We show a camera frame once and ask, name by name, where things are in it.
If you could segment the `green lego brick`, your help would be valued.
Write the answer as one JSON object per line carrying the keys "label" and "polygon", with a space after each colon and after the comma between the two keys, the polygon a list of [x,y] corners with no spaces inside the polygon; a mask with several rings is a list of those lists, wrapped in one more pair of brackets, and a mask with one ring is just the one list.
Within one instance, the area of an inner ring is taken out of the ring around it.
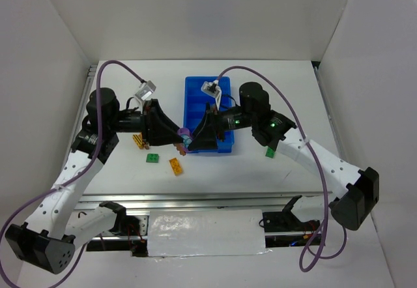
{"label": "green lego brick", "polygon": [[146,157],[146,163],[157,164],[159,162],[159,154],[156,153],[148,153]]}
{"label": "green lego brick", "polygon": [[274,156],[275,156],[275,151],[274,151],[273,149],[271,149],[270,147],[268,147],[268,148],[266,149],[265,156],[266,156],[267,158],[274,158]]}

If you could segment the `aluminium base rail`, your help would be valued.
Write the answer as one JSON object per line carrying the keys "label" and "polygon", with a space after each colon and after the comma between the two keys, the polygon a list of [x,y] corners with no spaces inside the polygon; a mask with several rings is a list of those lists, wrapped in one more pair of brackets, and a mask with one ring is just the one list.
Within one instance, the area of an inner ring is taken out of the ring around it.
{"label": "aluminium base rail", "polygon": [[324,216],[323,197],[295,193],[224,193],[167,195],[85,195],[75,207],[79,216],[92,212],[99,204],[111,201],[126,208],[138,219],[129,232],[100,235],[101,245],[88,246],[90,251],[131,249],[135,256],[148,254],[149,217],[153,210],[208,211],[259,209],[258,228],[264,233],[266,248],[303,246],[321,224]]}

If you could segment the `white cover plate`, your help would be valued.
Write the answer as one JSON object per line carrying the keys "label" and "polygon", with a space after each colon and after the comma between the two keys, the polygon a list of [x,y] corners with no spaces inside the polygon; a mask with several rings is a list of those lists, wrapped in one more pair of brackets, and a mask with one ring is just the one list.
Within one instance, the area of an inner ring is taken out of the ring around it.
{"label": "white cover plate", "polygon": [[147,250],[151,257],[239,256],[266,253],[259,209],[153,211]]}

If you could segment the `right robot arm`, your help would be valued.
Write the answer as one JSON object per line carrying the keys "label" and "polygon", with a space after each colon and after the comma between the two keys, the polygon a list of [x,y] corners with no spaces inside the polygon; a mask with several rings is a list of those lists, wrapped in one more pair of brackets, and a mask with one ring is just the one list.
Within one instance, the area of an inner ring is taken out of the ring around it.
{"label": "right robot arm", "polygon": [[215,150],[226,132],[250,128],[261,146],[323,179],[335,196],[329,203],[332,217],[346,229],[358,230],[379,201],[379,173],[372,167],[362,170],[349,164],[308,139],[299,125],[272,110],[269,95],[259,83],[242,84],[239,100],[239,105],[225,111],[207,105],[188,150]]}

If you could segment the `orange lego brick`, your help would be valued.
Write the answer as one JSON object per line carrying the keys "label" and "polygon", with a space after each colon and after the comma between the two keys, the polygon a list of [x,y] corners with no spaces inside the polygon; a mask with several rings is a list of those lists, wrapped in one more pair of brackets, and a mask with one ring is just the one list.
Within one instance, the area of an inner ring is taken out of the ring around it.
{"label": "orange lego brick", "polygon": [[179,175],[183,174],[183,168],[182,168],[182,166],[181,166],[181,164],[180,164],[180,162],[178,161],[177,158],[170,159],[169,164],[170,164],[175,176],[179,176]]}

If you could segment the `green lego brick right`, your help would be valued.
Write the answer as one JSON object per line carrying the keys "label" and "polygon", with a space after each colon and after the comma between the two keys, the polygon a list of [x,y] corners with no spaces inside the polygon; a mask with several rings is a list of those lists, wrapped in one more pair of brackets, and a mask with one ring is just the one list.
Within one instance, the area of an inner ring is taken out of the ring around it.
{"label": "green lego brick right", "polygon": [[271,149],[270,147],[268,147],[268,148],[266,149],[265,156],[266,156],[267,158],[274,158],[274,156],[275,156],[275,151],[274,151],[273,149]]}

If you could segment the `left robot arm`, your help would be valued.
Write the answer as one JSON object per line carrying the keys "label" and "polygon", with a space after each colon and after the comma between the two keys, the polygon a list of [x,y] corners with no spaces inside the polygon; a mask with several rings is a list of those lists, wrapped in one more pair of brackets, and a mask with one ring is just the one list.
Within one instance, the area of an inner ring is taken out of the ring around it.
{"label": "left robot arm", "polygon": [[143,134],[146,143],[162,146],[180,143],[179,127],[150,99],[141,111],[121,110],[116,94],[101,88],[90,94],[87,116],[72,143],[61,174],[38,208],[21,225],[9,224],[5,239],[16,257],[52,274],[61,273],[74,252],[104,231],[123,233],[126,209],[105,201],[81,219],[68,221],[84,191],[117,146],[121,132]]}

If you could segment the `yellow black striped lego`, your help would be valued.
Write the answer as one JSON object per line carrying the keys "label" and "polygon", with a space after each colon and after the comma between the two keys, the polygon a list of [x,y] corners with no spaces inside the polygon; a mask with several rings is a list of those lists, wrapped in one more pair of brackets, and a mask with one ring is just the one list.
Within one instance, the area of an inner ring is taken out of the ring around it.
{"label": "yellow black striped lego", "polygon": [[144,149],[145,145],[141,134],[133,134],[132,139],[139,149]]}

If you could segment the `green lego brick left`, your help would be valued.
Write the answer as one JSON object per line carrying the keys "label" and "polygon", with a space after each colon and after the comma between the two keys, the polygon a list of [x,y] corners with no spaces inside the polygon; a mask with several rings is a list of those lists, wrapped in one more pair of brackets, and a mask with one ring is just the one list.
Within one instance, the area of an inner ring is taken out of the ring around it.
{"label": "green lego brick left", "polygon": [[159,154],[156,153],[148,153],[146,157],[146,163],[157,164],[159,162]]}

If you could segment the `purple flower lego piece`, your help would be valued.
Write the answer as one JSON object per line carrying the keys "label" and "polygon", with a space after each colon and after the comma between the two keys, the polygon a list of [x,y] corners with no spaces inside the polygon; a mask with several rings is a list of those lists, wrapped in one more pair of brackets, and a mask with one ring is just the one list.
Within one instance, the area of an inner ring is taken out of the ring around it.
{"label": "purple flower lego piece", "polygon": [[192,133],[185,127],[179,128],[177,133],[182,138],[182,146],[185,149],[188,149],[189,145],[193,141]]}

